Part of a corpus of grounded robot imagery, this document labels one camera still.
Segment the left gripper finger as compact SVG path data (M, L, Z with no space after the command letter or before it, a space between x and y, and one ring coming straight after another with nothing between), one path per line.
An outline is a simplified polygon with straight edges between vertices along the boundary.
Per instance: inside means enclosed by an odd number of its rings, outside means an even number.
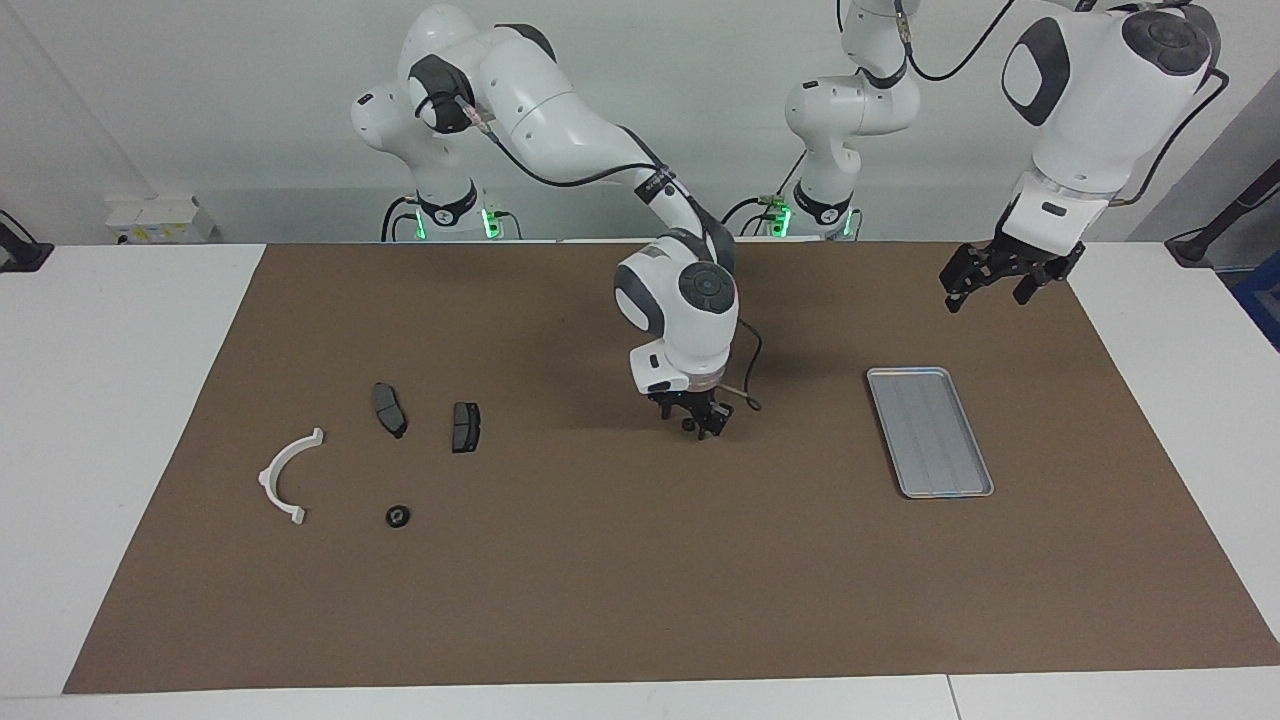
M961 245L940 272L938 279L946 293L948 313L960 313L966 300L1001 279L1001 255L997 250Z
M1064 282L1084 254L1085 247L1075 247L1069 255L1053 258L1043 263L1032 263L1023 275L1012 296L1018 305L1025 306L1046 286Z

